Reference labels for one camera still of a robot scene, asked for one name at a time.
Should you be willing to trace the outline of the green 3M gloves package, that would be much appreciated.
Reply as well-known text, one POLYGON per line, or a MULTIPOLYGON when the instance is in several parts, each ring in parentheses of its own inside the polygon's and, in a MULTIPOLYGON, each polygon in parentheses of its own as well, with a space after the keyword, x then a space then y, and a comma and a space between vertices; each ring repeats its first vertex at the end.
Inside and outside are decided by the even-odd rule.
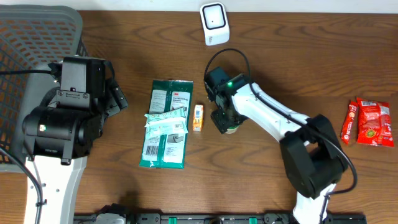
MULTIPOLYGON (((154 80, 148 114, 183 108, 188 125, 192 90, 192 81, 154 80)), ((145 137, 139 165, 183 169, 186 136, 187 134, 169 134, 150 139, 145 137)))

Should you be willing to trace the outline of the green lid jar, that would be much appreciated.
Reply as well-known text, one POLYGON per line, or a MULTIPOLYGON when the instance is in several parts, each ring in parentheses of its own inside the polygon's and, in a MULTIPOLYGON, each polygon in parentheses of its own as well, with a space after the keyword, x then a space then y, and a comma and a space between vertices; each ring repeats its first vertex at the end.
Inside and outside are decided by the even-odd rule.
POLYGON ((238 130, 238 128, 239 128, 239 125, 230 126, 226 129, 225 134, 233 134, 238 130))

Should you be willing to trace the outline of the pale green wipes pack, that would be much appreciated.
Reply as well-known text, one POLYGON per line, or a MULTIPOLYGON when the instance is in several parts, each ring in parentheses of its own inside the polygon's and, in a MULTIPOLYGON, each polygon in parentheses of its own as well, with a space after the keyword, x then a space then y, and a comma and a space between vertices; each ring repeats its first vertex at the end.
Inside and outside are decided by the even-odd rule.
POLYGON ((183 108, 164 112, 145 114, 147 139, 169 134, 187 134, 187 118, 183 108))

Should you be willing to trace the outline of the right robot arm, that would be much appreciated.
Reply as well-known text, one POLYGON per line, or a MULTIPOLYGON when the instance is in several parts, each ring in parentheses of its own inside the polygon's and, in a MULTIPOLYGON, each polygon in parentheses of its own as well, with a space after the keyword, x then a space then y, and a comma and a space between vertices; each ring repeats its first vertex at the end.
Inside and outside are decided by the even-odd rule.
POLYGON ((330 121, 321 114, 310 118, 297 113, 264 93, 257 83, 249 83, 247 76, 231 78, 220 67, 204 76, 204 84, 208 99, 217 106, 211 120, 220 133, 250 119, 279 142, 285 173, 297 191, 295 221, 324 222, 326 197, 348 168, 330 121))

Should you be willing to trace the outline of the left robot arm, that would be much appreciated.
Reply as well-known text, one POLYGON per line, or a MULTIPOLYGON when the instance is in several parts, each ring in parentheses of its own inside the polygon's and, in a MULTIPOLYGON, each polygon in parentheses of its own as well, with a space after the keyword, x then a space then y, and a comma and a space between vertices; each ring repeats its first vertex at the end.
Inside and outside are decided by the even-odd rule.
POLYGON ((22 121, 29 171, 24 223, 73 223, 88 156, 105 121, 127 108, 110 61, 65 57, 51 63, 53 82, 29 93, 42 96, 22 121))

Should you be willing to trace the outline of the red instant coffee stick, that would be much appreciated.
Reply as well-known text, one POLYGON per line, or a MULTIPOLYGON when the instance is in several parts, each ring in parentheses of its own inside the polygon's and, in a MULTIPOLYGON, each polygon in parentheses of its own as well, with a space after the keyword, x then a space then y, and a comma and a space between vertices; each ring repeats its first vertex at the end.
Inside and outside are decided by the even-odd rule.
POLYGON ((358 110, 357 102, 351 100, 348 105, 348 112, 346 114, 343 127, 341 129, 341 140, 345 144, 349 144, 350 136, 351 136, 351 129, 353 127, 353 123, 356 117, 356 112, 358 110))

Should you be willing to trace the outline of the orange snack packet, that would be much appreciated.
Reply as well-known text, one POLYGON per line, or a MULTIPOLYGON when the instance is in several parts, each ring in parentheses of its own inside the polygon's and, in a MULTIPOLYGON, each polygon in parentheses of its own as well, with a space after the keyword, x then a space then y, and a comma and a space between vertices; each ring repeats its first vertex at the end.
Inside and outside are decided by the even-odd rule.
POLYGON ((203 127, 203 113, 204 106, 203 105, 195 105, 194 114, 193 114, 193 130, 201 131, 203 127))

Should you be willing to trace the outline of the red snack bag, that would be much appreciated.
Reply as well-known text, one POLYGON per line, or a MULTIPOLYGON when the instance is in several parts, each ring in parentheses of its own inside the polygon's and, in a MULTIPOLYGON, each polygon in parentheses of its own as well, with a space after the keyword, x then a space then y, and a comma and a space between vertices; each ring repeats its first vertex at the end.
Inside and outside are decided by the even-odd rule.
POLYGON ((389 103, 356 99, 359 106, 357 143, 394 147, 389 103))

